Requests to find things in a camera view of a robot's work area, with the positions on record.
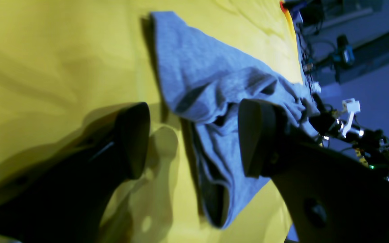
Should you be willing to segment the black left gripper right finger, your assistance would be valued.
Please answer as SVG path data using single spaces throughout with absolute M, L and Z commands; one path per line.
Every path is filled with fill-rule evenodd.
M 270 178 L 301 243 L 389 243 L 389 182 L 319 146 L 280 106 L 244 99 L 238 112 L 244 174 Z

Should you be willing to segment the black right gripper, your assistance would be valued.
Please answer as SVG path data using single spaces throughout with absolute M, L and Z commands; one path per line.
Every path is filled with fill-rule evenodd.
M 322 112 L 318 116 L 310 117 L 309 123 L 321 136 L 338 140 L 360 140 L 363 138 L 363 129 L 353 124 L 355 114 L 360 111 L 360 109 L 347 109 L 347 120 L 334 117 L 332 112 Z

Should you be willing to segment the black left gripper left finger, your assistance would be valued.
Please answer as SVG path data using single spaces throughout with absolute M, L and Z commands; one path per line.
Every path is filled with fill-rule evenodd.
M 149 133 L 147 103 L 120 109 L 98 142 L 71 151 L 0 206 L 0 235 L 22 243 L 94 243 L 114 191 L 141 177 Z

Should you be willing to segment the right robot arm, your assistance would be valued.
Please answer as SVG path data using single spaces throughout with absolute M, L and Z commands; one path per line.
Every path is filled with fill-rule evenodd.
M 353 116 L 344 120 L 335 117 L 333 112 L 324 110 L 309 118 L 309 122 L 321 136 L 350 144 L 362 165 L 389 182 L 389 138 L 383 130 L 365 129 L 352 122 Z

